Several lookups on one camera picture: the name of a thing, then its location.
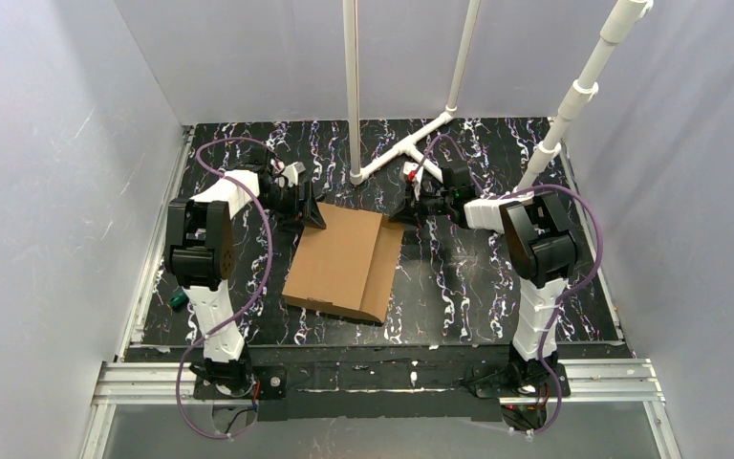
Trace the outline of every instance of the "cardboard box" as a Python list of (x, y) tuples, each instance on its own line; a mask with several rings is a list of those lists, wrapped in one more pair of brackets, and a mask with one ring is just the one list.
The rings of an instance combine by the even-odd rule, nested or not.
[(319, 204), (327, 229), (303, 229), (283, 297), (291, 306), (383, 323), (403, 228), (380, 213)]

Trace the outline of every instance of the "black marble-patterned tabletop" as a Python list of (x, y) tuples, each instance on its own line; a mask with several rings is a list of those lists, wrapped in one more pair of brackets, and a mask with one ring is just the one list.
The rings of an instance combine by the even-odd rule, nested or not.
[[(370, 120), (361, 125), (365, 164), (424, 125), (426, 120)], [(486, 190), (510, 191), (522, 176), (533, 146), (547, 133), (546, 119), (457, 119), (441, 128), (471, 157), (471, 170)], [(325, 191), (326, 201), (346, 208), (391, 212), (400, 203), (399, 178), (403, 158), (393, 160), (358, 187), (350, 184), (346, 121), (292, 121), (200, 124), (196, 127), (190, 158), (184, 169), (179, 196), (189, 197), (214, 183), (214, 176), (194, 160), (205, 142), (229, 136), (247, 136), (268, 142), (287, 164), (302, 161), (313, 174), (314, 189)], [(423, 151), (433, 136), (419, 145)], [(251, 149), (245, 143), (216, 145), (205, 153), (214, 167), (231, 170), (236, 159)], [(435, 161), (460, 161), (447, 143), (434, 150)], [(556, 161), (540, 177), (542, 183), (565, 185)], [(570, 200), (562, 196), (565, 206)], [(573, 236), (582, 253), (573, 281), (592, 265), (589, 248), (574, 206), (570, 208)], [(229, 280), (233, 308), (243, 306), (265, 268), (266, 238), (260, 216), (252, 207), (233, 219), (237, 265)], [(273, 219), (270, 225), (276, 227)], [(250, 345), (375, 345), (375, 344), (484, 344), (507, 343), (517, 322), (519, 280), (507, 260), (499, 234), (460, 229), (446, 217), (430, 218), (428, 225), (403, 236), (389, 312), (383, 325), (354, 322), (342, 317), (287, 306), (283, 285), (298, 242), (294, 234), (276, 231), (274, 260), (266, 293), (241, 320)], [(144, 328), (143, 345), (186, 346), (198, 335), (191, 305), (171, 311), (167, 299), (177, 288), (175, 278), (160, 266)], [(563, 308), (558, 324), (562, 340), (615, 340), (614, 323), (600, 284), (575, 295)]]

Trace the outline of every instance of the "floor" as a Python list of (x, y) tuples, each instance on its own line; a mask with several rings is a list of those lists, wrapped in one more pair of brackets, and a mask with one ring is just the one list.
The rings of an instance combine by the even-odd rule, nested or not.
[[(224, 430), (209, 406), (188, 406), (201, 428)], [(641, 403), (565, 404), (550, 435), (528, 441), (502, 423), (469, 418), (294, 419), (256, 423), (234, 441), (211, 441), (184, 426), (172, 405), (121, 405), (106, 458), (660, 458)]]
[[(361, 125), (362, 151), (375, 158), (394, 142), (422, 127), (426, 120), (369, 120)], [(470, 167), (486, 189), (511, 190), (521, 177), (529, 151), (547, 133), (547, 119), (457, 119), (441, 128), (471, 157)], [(200, 124), (195, 128), (179, 195), (189, 197), (213, 183), (193, 160), (195, 148), (226, 136), (268, 140), (287, 163), (302, 161), (313, 174), (317, 193), (347, 208), (389, 213), (401, 200), (399, 172), (403, 160), (385, 166), (359, 187), (348, 180), (346, 121), (291, 121)], [(425, 148), (425, 142), (418, 145)], [(439, 164), (458, 162), (447, 145), (435, 148)], [(218, 145), (205, 154), (215, 167), (231, 169), (248, 145)], [(543, 183), (566, 184), (556, 161), (541, 177)], [(574, 208), (569, 211), (581, 258), (573, 280), (592, 265), (583, 229)], [(233, 307), (242, 305), (262, 275), (265, 237), (257, 212), (244, 211), (233, 220), (238, 268), (229, 282)], [(484, 230), (459, 229), (445, 218), (431, 218), (428, 226), (404, 234), (389, 314), (383, 325), (327, 317), (315, 311), (286, 306), (281, 290), (298, 238), (274, 234), (274, 265), (266, 294), (246, 314), (241, 330), (251, 346), (352, 346), (386, 344), (501, 344), (510, 342), (516, 327), (519, 282), (507, 262), (504, 240)], [(185, 347), (198, 337), (191, 309), (171, 311), (166, 301), (177, 288), (163, 266), (144, 326), (142, 346)], [(559, 319), (563, 341), (618, 340), (617, 331), (598, 280), (565, 305)]]

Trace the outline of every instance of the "cable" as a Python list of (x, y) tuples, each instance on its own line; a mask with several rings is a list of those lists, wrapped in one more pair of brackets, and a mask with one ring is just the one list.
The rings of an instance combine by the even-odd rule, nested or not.
[(544, 408), (547, 406), (547, 402), (550, 400), (550, 385), (545, 382), (545, 401), (541, 404), (537, 404), (538, 407)]
[(533, 430), (533, 429), (536, 429), (536, 428), (538, 428), (538, 427), (534, 426), (534, 425), (533, 425), (533, 423), (532, 423), (532, 422), (530, 421), (530, 419), (528, 419), (528, 418), (527, 418), (527, 417), (526, 417), (526, 416), (525, 416), (524, 414), (522, 414), (522, 413), (521, 413), (521, 412), (520, 412), (520, 411), (519, 411), (519, 410), (518, 410), (518, 409), (517, 409), (516, 407), (514, 407), (513, 405), (509, 405), (509, 406), (503, 406), (503, 407), (502, 407), (502, 409), (503, 409), (503, 416), (505, 416), (505, 411), (506, 411), (506, 412), (508, 412), (508, 413), (510, 413), (510, 414), (512, 414), (512, 415), (514, 415), (514, 416), (516, 416), (516, 417), (518, 418), (518, 420), (520, 420), (520, 421), (523, 421), (523, 422), (527, 423), (527, 424), (528, 424), (528, 426), (530, 426), (530, 429), (531, 429), (531, 430)]
[(590, 204), (584, 198), (582, 198), (578, 193), (572, 191), (571, 189), (563, 187), (563, 186), (559, 186), (559, 185), (535, 185), (529, 188), (514, 191), (510, 194), (506, 194), (505, 196), (491, 197), (489, 199), (507, 199), (507, 198), (512, 198), (515, 196), (521, 196), (523, 194), (528, 194), (533, 191), (544, 190), (544, 189), (551, 189), (553, 191), (559, 191), (561, 193), (570, 195), (590, 215), (590, 220), (593, 221), (593, 227), (595, 231), (595, 259), (593, 262), (593, 266), (590, 269), (590, 272), (587, 274), (587, 276), (581, 279), (580, 282), (576, 283), (574, 286), (572, 286), (568, 290), (564, 291), (561, 295), (558, 296), (558, 298), (555, 299), (555, 309), (552, 310), (552, 314), (550, 315), (550, 320), (548, 320), (547, 326), (545, 327), (547, 331), (543, 332), (542, 337), (539, 339), (539, 347), (538, 347), (539, 362), (542, 364), (545, 370), (547, 370), (547, 372), (550, 373), (550, 376), (552, 377), (552, 380), (555, 383), (555, 388), (556, 388), (557, 393), (555, 394), (555, 410), (552, 412), (552, 416), (550, 416), (550, 418), (545, 422), (543, 426), (536, 428), (533, 431), (533, 433), (542, 433), (545, 430), (547, 430), (548, 428), (550, 428), (550, 426), (552, 426), (552, 423), (554, 423), (555, 420), (558, 418), (558, 413), (561, 411), (561, 399), (563, 397), (563, 394), (561, 392), (561, 381), (558, 380), (558, 376), (555, 374), (554, 371), (552, 371), (552, 368), (550, 368), (550, 366), (544, 359), (544, 346), (545, 346), (545, 342), (547, 342), (549, 330), (552, 327), (552, 325), (555, 323), (555, 321), (558, 319), (558, 314), (561, 311), (560, 306), (563, 303), (563, 301), (566, 298), (570, 297), (571, 295), (574, 295), (575, 293), (577, 293), (579, 290), (583, 289), (587, 285), (589, 285), (590, 282), (592, 282), (594, 277), (597, 275), (597, 270), (600, 268), (600, 262), (603, 258), (603, 234), (600, 230), (600, 223), (598, 222), (597, 217), (595, 217), (595, 214)]
[(232, 315), (232, 317), (219, 323), (214, 328), (204, 333), (199, 339), (196, 339), (192, 344), (190, 344), (189, 347), (187, 347), (184, 353), (182, 354), (182, 358), (179, 360), (179, 371), (176, 374), (176, 405), (179, 407), (179, 411), (182, 413), (182, 417), (184, 418), (184, 421), (187, 423), (187, 425), (190, 428), (192, 428), (196, 433), (198, 433), (201, 436), (204, 436), (206, 438), (212, 438), (215, 440), (225, 440), (229, 438), (229, 436), (227, 434), (216, 435), (213, 433), (204, 432), (203, 430), (201, 430), (200, 427), (196, 426), (195, 424), (193, 424), (192, 421), (190, 421), (189, 417), (187, 416), (186, 410), (184, 410), (184, 405), (182, 404), (182, 391), (181, 391), (182, 373), (184, 371), (184, 364), (186, 363), (187, 357), (189, 356), (190, 352), (195, 350), (195, 348), (197, 348), (198, 346), (204, 344), (206, 337), (212, 336), (212, 334), (217, 333), (219, 330), (223, 329), (230, 323), (234, 323), (246, 311), (248, 311), (252, 305), (254, 305), (254, 302), (257, 301), (257, 298), (260, 297), (261, 293), (263, 293), (263, 289), (266, 288), (266, 282), (269, 281), (269, 274), (271, 274), (271, 260), (274, 257), (273, 244), (271, 242), (271, 227), (269, 226), (269, 217), (266, 214), (266, 210), (263, 208), (263, 205), (260, 204), (260, 201), (257, 200), (257, 196), (255, 196), (254, 192), (248, 189), (248, 187), (243, 185), (240, 181), (225, 175), (223, 172), (221, 172), (218, 169), (212, 168), (212, 166), (205, 163), (204, 160), (201, 158), (201, 153), (205, 149), (207, 149), (208, 147), (212, 145), (215, 145), (218, 143), (224, 143), (224, 142), (254, 142), (259, 145), (265, 146), (272, 153), (274, 152), (274, 150), (271, 149), (271, 147), (269, 147), (265, 143), (257, 141), (255, 139), (250, 139), (248, 137), (226, 137), (223, 139), (219, 139), (217, 141), (205, 143), (201, 145), (198, 148), (198, 150), (196, 150), (195, 152), (195, 159), (198, 161), (198, 164), (200, 164), (204, 169), (206, 169), (211, 174), (221, 177), (222, 179), (229, 180), (233, 184), (240, 187), (248, 195), (248, 197), (251, 198), (251, 201), (254, 203), (254, 206), (257, 208), (257, 211), (260, 213), (260, 217), (263, 219), (263, 228), (266, 230), (266, 246), (267, 246), (266, 269), (263, 272), (263, 278), (260, 280), (260, 284), (257, 286), (257, 290), (254, 291), (254, 294), (251, 295), (251, 298), (248, 300), (248, 302), (244, 305), (244, 307), (238, 310), (237, 313)]
[(534, 408), (538, 408), (539, 405), (542, 403), (542, 389), (544, 386), (539, 387), (539, 389), (536, 391), (536, 402), (533, 404)]
[(257, 382), (257, 388), (254, 389), (254, 394), (251, 396), (251, 409), (257, 412), (257, 396), (260, 395), (260, 381)]
[(241, 395), (235, 395), (235, 396), (231, 396), (231, 397), (233, 399), (242, 399), (242, 398), (246, 397), (248, 394), (251, 393), (251, 391), (254, 389), (254, 386), (255, 385), (257, 385), (257, 382), (253, 382), (253, 383), (249, 384), (248, 385), (248, 389), (246, 389), (246, 392), (242, 393)]
[(253, 408), (244, 408), (244, 409), (239, 410), (237, 413), (235, 413), (235, 415), (232, 417), (232, 421), (227, 426), (227, 430), (224, 431), (224, 434), (227, 435), (227, 436), (229, 436), (229, 437), (236, 437), (236, 436), (240, 435), (241, 433), (245, 432), (248, 429), (248, 427), (251, 426), (251, 424), (246, 424), (245, 426), (241, 427), (241, 429), (238, 430), (235, 433), (229, 433), (229, 431), (232, 429), (232, 426), (235, 424), (235, 421), (238, 420), (238, 417), (241, 414), (248, 413), (250, 411), (254, 411), (254, 409)]
[(476, 378), (474, 380), (460, 381), (460, 385), (463, 386), (463, 387), (465, 387), (465, 388), (468, 388), (470, 385), (477, 385), (478, 383), (482, 383), (484, 381), (487, 381), (487, 380), (489, 380), (489, 379), (491, 379), (491, 378), (493, 378), (495, 376), (499, 376), (499, 375), (503, 374), (504, 372), (505, 372), (505, 367), (500, 368), (500, 369), (498, 369), (498, 370), (496, 370), (496, 371), (494, 371), (492, 373), (488, 373), (485, 376), (481, 376), (479, 378)]
[[(460, 159), (463, 160), (466, 164), (468, 164), (468, 158), (465, 157), (465, 153), (460, 148), (460, 146), (457, 145), (457, 142), (454, 139), (452, 139), (451, 136), (449, 136), (448, 134), (439, 134), (437, 137), (435, 137), (434, 139), (432, 139), (432, 142), (430, 142), (426, 146), (426, 149), (423, 150), (423, 159), (421, 160), (421, 163), (418, 164), (418, 168), (415, 169), (415, 175), (413, 177), (415, 177), (415, 176), (417, 176), (418, 174), (421, 173), (421, 169), (423, 169), (423, 163), (425, 163), (426, 161), (430, 161), (431, 162), (430, 157), (432, 156), (432, 150), (435, 147), (435, 143), (437, 143), (440, 139), (446, 139), (449, 142), (451, 142), (451, 144), (454, 146), (454, 149), (457, 150), (457, 154), (460, 155)], [(482, 195), (483, 194), (483, 186), (480, 185), (480, 181), (478, 181), (477, 178), (474, 177), (474, 173), (471, 172), (470, 169), (468, 170), (468, 174), (471, 177), (471, 182), (474, 183), (474, 186), (477, 187), (477, 189), (480, 191), (480, 194)]]

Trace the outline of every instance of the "gray wall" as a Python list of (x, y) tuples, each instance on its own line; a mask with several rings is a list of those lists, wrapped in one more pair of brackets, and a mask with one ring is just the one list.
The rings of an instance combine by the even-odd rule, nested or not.
[(0, 0), (0, 457), (76, 457), (180, 143), (110, 0)]
[[(347, 118), (340, 0), (115, 0), (183, 124)], [(461, 117), (555, 112), (614, 0), (486, 0)], [(361, 117), (443, 110), (468, 0), (358, 5)]]
[(658, 2), (568, 137), (686, 457), (734, 457), (734, 2)]

